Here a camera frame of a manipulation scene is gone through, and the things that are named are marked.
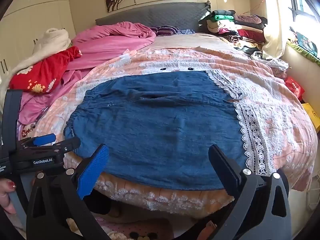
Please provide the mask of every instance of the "textured blue pad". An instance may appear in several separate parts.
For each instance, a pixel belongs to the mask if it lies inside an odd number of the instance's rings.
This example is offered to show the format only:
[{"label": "textured blue pad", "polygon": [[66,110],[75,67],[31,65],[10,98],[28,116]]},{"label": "textured blue pad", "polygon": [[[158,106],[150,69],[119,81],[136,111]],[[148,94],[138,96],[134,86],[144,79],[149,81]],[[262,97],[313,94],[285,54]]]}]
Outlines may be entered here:
[{"label": "textured blue pad", "polygon": [[99,152],[93,157],[87,168],[82,172],[78,179],[78,195],[80,199],[91,193],[94,184],[98,180],[101,172],[107,165],[109,159],[109,148],[103,145]]},{"label": "textured blue pad", "polygon": [[56,140],[56,136],[54,133],[47,134],[44,136],[39,136],[36,139],[34,139],[33,144],[34,146],[41,146],[48,143],[52,143]]}]

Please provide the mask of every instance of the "yellow bag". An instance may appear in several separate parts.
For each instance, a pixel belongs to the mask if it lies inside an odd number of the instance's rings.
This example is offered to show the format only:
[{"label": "yellow bag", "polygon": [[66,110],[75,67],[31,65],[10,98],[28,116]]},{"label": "yellow bag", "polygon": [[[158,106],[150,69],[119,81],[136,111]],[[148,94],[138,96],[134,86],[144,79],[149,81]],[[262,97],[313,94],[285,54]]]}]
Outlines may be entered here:
[{"label": "yellow bag", "polygon": [[320,130],[320,118],[317,116],[316,112],[312,109],[311,105],[308,103],[302,104],[304,110],[309,115],[311,122],[313,123],[313,126],[316,129],[316,132],[318,133]]}]

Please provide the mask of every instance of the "quilted headboard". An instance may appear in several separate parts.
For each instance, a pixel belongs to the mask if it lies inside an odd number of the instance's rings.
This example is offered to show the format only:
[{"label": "quilted headboard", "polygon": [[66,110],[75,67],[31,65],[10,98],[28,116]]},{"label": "quilted headboard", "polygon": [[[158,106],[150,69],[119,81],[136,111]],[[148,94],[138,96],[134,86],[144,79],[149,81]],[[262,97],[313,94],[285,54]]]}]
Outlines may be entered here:
[{"label": "quilted headboard", "polygon": [[193,29],[203,32],[198,21],[209,14],[210,3],[170,2],[146,5],[118,12],[100,19],[96,25],[111,25],[118,22],[142,23],[145,26],[171,25],[180,30]]}]

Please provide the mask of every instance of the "white lace hem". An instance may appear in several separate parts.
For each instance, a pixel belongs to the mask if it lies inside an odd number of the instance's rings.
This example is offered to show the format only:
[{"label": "white lace hem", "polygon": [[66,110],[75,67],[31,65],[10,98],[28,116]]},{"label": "white lace hem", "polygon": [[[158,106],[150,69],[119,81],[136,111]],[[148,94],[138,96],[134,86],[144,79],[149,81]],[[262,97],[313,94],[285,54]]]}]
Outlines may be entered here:
[{"label": "white lace hem", "polygon": [[265,120],[259,120],[258,109],[254,105],[246,105],[242,102],[245,97],[245,88],[234,84],[220,69],[206,71],[209,78],[220,88],[225,90],[233,99],[237,118],[241,126],[242,141],[246,160],[246,167],[257,175],[270,176],[275,171],[273,157],[268,149],[268,139],[261,131],[260,124]]}]

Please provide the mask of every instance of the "painted nail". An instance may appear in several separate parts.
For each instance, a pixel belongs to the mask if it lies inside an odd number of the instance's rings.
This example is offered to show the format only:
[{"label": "painted nail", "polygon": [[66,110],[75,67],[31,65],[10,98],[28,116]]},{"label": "painted nail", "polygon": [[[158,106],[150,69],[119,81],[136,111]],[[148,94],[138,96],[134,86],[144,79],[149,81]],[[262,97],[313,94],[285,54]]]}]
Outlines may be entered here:
[{"label": "painted nail", "polygon": [[8,181],[8,185],[9,185],[9,188],[11,189],[15,189],[16,188],[16,185],[13,181]]}]

